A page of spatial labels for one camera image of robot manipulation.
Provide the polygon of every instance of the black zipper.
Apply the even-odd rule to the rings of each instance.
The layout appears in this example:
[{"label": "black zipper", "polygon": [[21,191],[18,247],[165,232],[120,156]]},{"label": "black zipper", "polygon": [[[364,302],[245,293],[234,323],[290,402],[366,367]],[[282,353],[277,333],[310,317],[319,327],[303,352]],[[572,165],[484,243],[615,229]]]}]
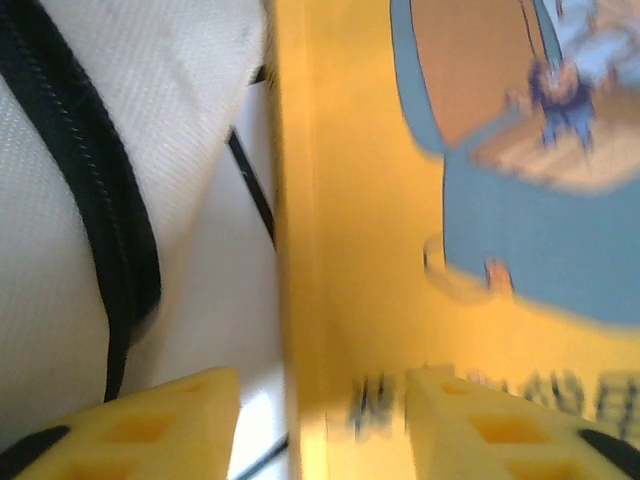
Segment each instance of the black zipper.
[{"label": "black zipper", "polygon": [[132,331],[161,293],[156,242],[133,169],[98,92],[38,1],[0,0],[0,73],[82,216],[109,320],[105,401],[113,400]]}]

